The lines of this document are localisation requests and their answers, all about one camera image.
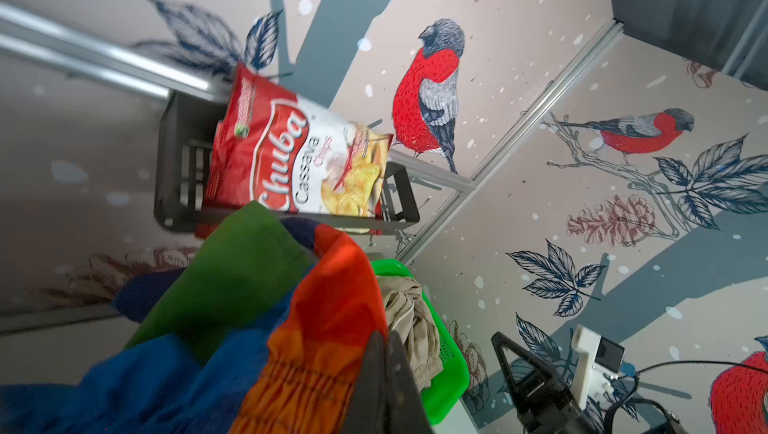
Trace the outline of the rainbow striped shorts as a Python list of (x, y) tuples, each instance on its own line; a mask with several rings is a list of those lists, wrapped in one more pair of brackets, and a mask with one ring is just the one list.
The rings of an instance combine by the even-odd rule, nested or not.
[(5, 433), (336, 433), (371, 338), (372, 266), (345, 233), (251, 204), (206, 239), (125, 349), (75, 386), (5, 385)]

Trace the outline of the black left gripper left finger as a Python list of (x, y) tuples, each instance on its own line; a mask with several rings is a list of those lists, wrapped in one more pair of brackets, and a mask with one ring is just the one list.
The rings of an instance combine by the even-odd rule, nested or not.
[(432, 431), (399, 335), (369, 338), (340, 431), (351, 434), (427, 434)]

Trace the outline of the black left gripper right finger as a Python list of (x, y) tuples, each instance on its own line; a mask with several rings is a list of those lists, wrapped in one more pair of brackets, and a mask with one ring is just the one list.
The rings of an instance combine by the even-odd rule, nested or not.
[(550, 364), (501, 332), (491, 340), (517, 418), (526, 433), (594, 432), (569, 386)]

